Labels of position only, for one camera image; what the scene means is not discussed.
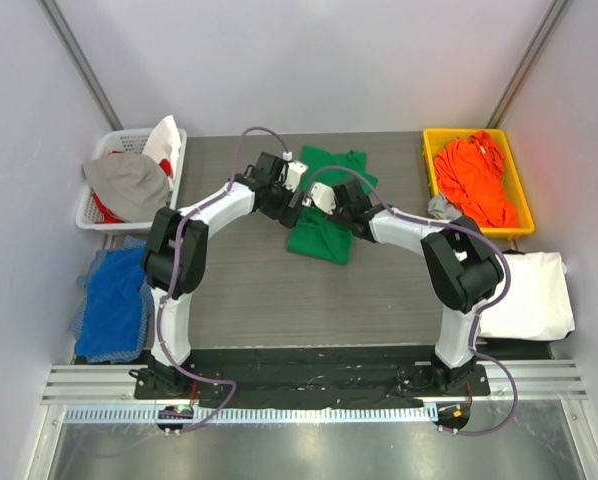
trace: folded white cloth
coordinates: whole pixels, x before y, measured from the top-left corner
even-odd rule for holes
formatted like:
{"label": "folded white cloth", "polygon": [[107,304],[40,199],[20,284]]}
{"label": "folded white cloth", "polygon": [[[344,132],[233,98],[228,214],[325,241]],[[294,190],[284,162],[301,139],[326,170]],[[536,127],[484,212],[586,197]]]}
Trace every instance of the folded white cloth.
{"label": "folded white cloth", "polygon": [[[501,303],[481,317],[482,337],[561,340],[575,329],[559,253],[506,255],[511,285]],[[497,286],[495,296],[503,290]]]}
{"label": "folded white cloth", "polygon": [[172,167],[172,177],[168,177],[170,190],[174,188],[174,179],[178,176],[177,165],[179,164],[179,149],[181,148],[181,136],[177,124],[172,115],[161,120],[152,130],[146,145],[143,147],[144,155],[149,156],[155,162],[160,163],[164,158],[168,159]]}

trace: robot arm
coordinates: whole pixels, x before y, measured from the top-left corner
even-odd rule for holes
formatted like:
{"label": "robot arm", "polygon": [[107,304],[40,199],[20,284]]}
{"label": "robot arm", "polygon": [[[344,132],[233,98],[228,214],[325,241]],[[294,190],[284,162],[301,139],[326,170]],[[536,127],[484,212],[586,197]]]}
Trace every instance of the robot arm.
{"label": "robot arm", "polygon": [[[181,244],[179,275],[162,313],[162,334],[173,358],[181,364],[190,355],[188,324],[192,293],[199,286],[206,266],[208,239],[230,222],[256,210],[291,227],[297,221],[301,204],[291,207],[307,167],[298,161],[288,162],[262,153],[254,166],[238,175],[232,188],[228,183],[210,197],[179,211],[164,207],[155,216],[148,235],[142,268],[152,288],[155,306],[170,287],[174,263],[173,241],[177,225],[191,212]],[[159,342],[151,351],[158,364],[169,365]],[[155,370],[167,369],[156,367]]]}
{"label": "robot arm", "polygon": [[[192,292],[205,271],[208,239],[231,221],[256,210],[291,228],[301,208],[314,203],[331,221],[349,228],[358,238],[396,245],[425,258],[433,288],[443,304],[441,334],[432,358],[433,380],[440,388],[461,384],[474,367],[470,345],[475,310],[492,296],[503,279],[501,265],[494,254],[468,235],[430,226],[428,219],[417,217],[421,224],[416,224],[399,219],[396,209],[388,212],[381,205],[373,206],[354,177],[333,187],[316,183],[304,204],[292,205],[306,170],[301,162],[287,162],[263,153],[255,166],[235,178],[231,189],[226,185],[208,199],[179,212],[163,208],[157,213],[142,262],[155,304],[170,287],[172,241],[177,225],[184,216],[196,212],[187,221],[179,275],[172,298],[162,312],[163,338],[174,359],[182,363],[191,352],[188,341],[190,303]],[[479,232],[468,217],[456,223]],[[151,368],[158,376],[168,377],[170,372],[166,365],[169,362],[158,342],[152,354],[156,363]]]}
{"label": "robot arm", "polygon": [[[503,280],[494,253],[468,235],[431,226],[429,219],[404,214],[394,207],[388,212],[381,205],[372,206],[355,177],[333,187],[315,183],[304,202],[311,204],[358,238],[395,245],[425,258],[433,288],[443,304],[441,332],[432,358],[434,380],[441,388],[460,384],[474,365],[470,346],[476,333],[472,331],[476,310]],[[469,217],[454,223],[480,233]]]}

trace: blue cloth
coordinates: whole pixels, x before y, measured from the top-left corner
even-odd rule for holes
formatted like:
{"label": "blue cloth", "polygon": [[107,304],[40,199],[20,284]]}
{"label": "blue cloth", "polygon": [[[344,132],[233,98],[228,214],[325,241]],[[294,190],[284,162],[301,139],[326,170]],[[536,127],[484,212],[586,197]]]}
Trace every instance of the blue cloth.
{"label": "blue cloth", "polygon": [[150,287],[141,270],[145,242],[126,237],[121,249],[99,250],[88,274],[77,279],[86,298],[71,323],[75,353],[88,362],[129,362],[146,343],[154,313]]}

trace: white cable tray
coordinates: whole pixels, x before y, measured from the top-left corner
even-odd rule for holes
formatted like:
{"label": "white cable tray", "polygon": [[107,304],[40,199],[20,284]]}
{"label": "white cable tray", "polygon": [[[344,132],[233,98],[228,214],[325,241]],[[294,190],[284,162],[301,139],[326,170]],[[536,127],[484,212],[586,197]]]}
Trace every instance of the white cable tray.
{"label": "white cable tray", "polygon": [[[68,407],[64,423],[154,423],[165,405],[72,405]],[[206,418],[211,408],[195,407],[195,418],[159,420],[163,424],[194,423]],[[222,410],[211,423],[237,424],[299,424],[299,423],[379,423],[379,422],[429,422],[437,420],[436,403],[426,403],[421,408],[393,409],[330,409],[276,410],[242,409]]]}

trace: wooden tabletop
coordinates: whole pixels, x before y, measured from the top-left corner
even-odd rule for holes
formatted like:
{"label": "wooden tabletop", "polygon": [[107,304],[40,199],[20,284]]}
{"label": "wooden tabletop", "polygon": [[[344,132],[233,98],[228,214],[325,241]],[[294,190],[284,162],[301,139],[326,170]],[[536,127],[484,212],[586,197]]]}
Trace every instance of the wooden tabletop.
{"label": "wooden tabletop", "polygon": [[[300,158],[303,145],[368,154],[367,171],[383,197],[426,215],[430,193],[421,132],[285,135]],[[218,190],[227,179],[236,137],[188,138],[180,204]],[[243,171],[267,151],[270,136],[248,137]],[[354,240],[348,265],[286,251],[289,230],[261,213],[232,223],[208,246],[205,277],[194,293],[190,341],[194,348],[432,344],[441,324],[420,256],[388,245]]]}

